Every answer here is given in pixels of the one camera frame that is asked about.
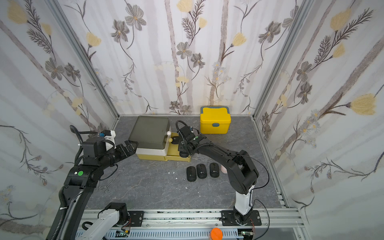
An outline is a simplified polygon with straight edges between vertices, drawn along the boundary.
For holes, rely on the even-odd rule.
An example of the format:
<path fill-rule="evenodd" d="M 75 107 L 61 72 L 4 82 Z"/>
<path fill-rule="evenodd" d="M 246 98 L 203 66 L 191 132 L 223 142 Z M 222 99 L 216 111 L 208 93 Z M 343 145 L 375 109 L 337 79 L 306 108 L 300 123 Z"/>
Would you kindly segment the black computer mouse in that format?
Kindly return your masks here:
<path fill-rule="evenodd" d="M 208 176 L 207 168 L 204 164 L 198 164 L 196 169 L 197 169 L 197 176 L 199 179 L 205 179 Z"/>
<path fill-rule="evenodd" d="M 180 137 L 172 137 L 172 144 L 173 145 L 178 145 L 180 142 Z"/>
<path fill-rule="evenodd" d="M 197 170 L 194 166 L 187 167 L 186 173 L 188 182 L 194 182 L 197 180 Z"/>
<path fill-rule="evenodd" d="M 217 163 L 210 164 L 210 176 L 212 178 L 218 178 L 220 176 L 220 167 Z"/>

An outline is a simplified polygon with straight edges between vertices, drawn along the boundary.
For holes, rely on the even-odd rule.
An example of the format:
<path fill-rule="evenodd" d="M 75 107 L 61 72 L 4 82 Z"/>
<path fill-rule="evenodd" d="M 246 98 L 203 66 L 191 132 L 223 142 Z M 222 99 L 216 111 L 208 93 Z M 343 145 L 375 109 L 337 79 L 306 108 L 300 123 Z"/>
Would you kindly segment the yellow bottom drawer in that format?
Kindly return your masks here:
<path fill-rule="evenodd" d="M 188 156 L 187 158 L 182 158 L 180 156 L 179 152 L 179 145 L 178 144 L 173 144 L 169 143 L 167 155 L 165 156 L 166 161 L 176 161 L 176 162 L 190 162 L 191 157 Z"/>

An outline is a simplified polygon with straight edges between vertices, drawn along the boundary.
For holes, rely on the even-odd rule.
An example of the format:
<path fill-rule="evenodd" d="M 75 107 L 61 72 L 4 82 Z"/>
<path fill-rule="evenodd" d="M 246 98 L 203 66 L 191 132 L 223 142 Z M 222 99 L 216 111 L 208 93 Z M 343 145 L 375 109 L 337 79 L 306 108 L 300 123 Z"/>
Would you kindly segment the three-drawer cabinet olive white yellow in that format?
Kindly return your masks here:
<path fill-rule="evenodd" d="M 129 141 L 138 142 L 136 151 L 140 160 L 165 161 L 169 147 L 167 131 L 171 131 L 167 117 L 139 116 Z"/>

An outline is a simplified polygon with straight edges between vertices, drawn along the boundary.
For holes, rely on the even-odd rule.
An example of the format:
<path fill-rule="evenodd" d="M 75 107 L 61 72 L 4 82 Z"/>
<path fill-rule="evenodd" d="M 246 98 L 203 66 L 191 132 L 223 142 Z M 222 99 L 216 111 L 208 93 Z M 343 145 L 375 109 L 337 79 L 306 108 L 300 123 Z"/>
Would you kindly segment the pink computer mouse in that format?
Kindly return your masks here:
<path fill-rule="evenodd" d="M 228 173 L 227 169 L 224 166 L 221 166 L 221 172 L 224 174 Z"/>

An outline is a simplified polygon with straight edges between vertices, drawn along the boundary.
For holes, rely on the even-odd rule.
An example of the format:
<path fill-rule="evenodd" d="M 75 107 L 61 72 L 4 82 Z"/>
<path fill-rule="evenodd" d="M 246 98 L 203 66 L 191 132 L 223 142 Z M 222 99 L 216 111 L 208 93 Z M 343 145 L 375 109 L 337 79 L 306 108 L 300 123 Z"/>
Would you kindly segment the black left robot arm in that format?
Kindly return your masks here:
<path fill-rule="evenodd" d="M 74 240 L 85 207 L 102 180 L 104 170 L 129 158 L 139 143 L 125 141 L 117 146 L 104 137 L 89 138 L 81 144 L 82 164 L 76 163 L 66 177 L 58 196 L 60 207 L 48 233 L 48 240 Z"/>

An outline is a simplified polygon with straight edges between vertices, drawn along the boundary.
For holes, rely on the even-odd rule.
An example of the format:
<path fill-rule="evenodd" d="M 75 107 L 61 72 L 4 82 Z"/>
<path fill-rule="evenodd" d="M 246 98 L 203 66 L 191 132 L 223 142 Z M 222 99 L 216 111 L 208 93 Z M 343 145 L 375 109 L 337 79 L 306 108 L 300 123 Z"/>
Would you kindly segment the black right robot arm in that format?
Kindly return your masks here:
<path fill-rule="evenodd" d="M 251 219 L 252 191 L 259 177 L 252 158 L 246 151 L 232 151 L 216 145 L 201 133 L 195 134 L 194 128 L 183 121 L 176 122 L 176 129 L 181 138 L 178 149 L 182 158 L 192 157 L 194 154 L 204 155 L 227 170 L 229 182 L 236 191 L 234 219 L 238 225 L 245 225 Z"/>

